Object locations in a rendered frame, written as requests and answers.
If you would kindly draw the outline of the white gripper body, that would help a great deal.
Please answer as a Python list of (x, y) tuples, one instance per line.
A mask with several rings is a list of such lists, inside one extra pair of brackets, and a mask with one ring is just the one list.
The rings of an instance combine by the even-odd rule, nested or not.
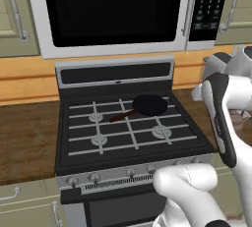
[(203, 100), (203, 98), (202, 98), (202, 85), (201, 84), (198, 84), (193, 88), (193, 90), (191, 92), (191, 96), (194, 101), (202, 101)]

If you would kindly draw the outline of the black and silver stove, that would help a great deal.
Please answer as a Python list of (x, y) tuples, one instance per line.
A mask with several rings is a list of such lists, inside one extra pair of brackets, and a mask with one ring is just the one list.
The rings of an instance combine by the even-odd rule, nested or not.
[[(211, 160), (213, 146), (172, 92), (172, 56), (58, 62), (60, 96), (55, 176), (68, 227), (88, 227), (85, 202), (156, 192), (153, 174), (181, 159)], [(143, 94), (162, 97), (167, 110), (139, 113), (110, 123), (133, 109)], [(133, 178), (129, 168), (136, 170)], [(100, 175), (94, 184), (89, 176)], [(67, 183), (75, 176), (79, 184)]]

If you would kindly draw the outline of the black frying pan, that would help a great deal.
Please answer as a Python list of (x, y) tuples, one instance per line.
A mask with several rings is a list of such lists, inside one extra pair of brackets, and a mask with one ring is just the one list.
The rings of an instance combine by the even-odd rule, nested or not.
[(109, 122), (113, 123), (137, 113), (147, 117), (159, 116), (167, 110), (166, 101), (162, 97), (152, 94), (137, 96), (133, 100), (132, 106), (132, 110), (111, 118)]

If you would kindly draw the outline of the olive base cupboard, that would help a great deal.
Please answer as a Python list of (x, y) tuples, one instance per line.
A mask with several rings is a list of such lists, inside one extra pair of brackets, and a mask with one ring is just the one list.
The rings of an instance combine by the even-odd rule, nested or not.
[(214, 153), (211, 164), (218, 174), (218, 185), (211, 195), (228, 219), (239, 219), (243, 213), (237, 182), (231, 170), (222, 163), (220, 156)]

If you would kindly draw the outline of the black oven door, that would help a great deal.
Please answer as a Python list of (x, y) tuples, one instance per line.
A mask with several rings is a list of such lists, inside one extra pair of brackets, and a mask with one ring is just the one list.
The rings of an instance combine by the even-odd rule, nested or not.
[(88, 227), (128, 227), (148, 223), (156, 219), (164, 205), (165, 198), (154, 192), (84, 203)]

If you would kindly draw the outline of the olive drawer front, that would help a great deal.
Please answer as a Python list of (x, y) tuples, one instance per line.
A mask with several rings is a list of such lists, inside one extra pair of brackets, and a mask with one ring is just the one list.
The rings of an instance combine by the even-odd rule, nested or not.
[(0, 188), (4, 189), (16, 187), (21, 189), (18, 196), (14, 199), (0, 201), (0, 205), (33, 202), (39, 201), (40, 199), (54, 199), (60, 197), (59, 188), (55, 178), (0, 186)]

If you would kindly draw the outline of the olive base cupboard door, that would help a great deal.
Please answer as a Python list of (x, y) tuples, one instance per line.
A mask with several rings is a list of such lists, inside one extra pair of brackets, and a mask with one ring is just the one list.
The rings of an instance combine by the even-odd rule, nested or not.
[[(60, 204), (57, 213), (63, 221), (63, 227), (68, 227), (65, 212)], [(52, 203), (1, 212), (0, 227), (57, 227)]]

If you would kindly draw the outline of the olive wall cupboard door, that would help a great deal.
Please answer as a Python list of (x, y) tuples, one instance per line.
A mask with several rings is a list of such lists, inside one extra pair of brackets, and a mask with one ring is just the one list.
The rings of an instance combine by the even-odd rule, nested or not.
[(0, 57), (38, 54), (30, 0), (0, 0)]
[[(227, 24), (233, 0), (225, 0), (220, 18)], [(227, 31), (218, 32), (216, 45), (252, 44), (252, 0), (237, 0)]]

